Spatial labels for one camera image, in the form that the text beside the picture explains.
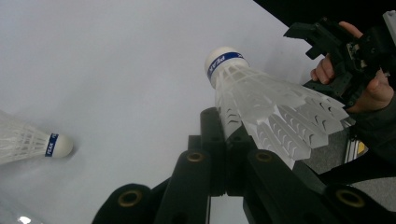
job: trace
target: black sleeve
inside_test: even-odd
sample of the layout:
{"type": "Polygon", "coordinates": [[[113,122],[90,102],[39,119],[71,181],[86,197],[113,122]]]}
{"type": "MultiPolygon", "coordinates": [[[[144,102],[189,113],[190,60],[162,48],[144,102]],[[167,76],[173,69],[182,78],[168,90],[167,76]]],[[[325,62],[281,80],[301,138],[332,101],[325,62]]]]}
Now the black sleeve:
{"type": "Polygon", "coordinates": [[[352,131],[368,147],[377,147],[396,139],[396,94],[389,105],[371,113],[350,114],[356,124],[352,131]]]}

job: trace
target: blue stripe on shuttlecock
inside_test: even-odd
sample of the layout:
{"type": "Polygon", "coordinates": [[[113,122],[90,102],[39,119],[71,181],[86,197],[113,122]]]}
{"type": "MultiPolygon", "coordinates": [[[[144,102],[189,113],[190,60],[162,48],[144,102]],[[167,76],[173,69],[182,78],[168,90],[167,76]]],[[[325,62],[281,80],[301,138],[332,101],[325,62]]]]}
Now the blue stripe on shuttlecock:
{"type": "Polygon", "coordinates": [[[225,54],[221,54],[218,58],[213,60],[213,63],[210,64],[209,68],[207,69],[207,77],[209,80],[212,79],[213,72],[216,70],[216,68],[221,64],[224,63],[227,60],[233,59],[233,58],[241,58],[244,59],[242,54],[238,52],[228,52],[225,54]]]}
{"type": "Polygon", "coordinates": [[[55,148],[56,140],[58,140],[59,134],[52,133],[49,138],[49,144],[47,145],[46,157],[52,157],[53,149],[55,148]]]}

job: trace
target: hand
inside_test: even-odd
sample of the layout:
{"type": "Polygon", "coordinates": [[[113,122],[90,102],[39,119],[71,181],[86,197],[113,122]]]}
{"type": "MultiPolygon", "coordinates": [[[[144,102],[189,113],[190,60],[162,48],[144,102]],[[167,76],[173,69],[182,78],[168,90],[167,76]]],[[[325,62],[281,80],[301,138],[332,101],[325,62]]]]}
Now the hand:
{"type": "MultiPolygon", "coordinates": [[[[363,33],[352,24],[345,21],[341,21],[339,24],[357,38],[363,35],[363,33]]],[[[319,62],[317,68],[311,71],[312,80],[320,80],[323,84],[329,84],[335,77],[330,57],[331,55],[327,54],[326,57],[319,62]]],[[[372,112],[385,108],[393,98],[393,93],[394,91],[388,83],[388,78],[385,77],[382,70],[378,70],[375,78],[369,82],[361,97],[356,101],[356,104],[347,109],[346,112],[372,112]]]]}

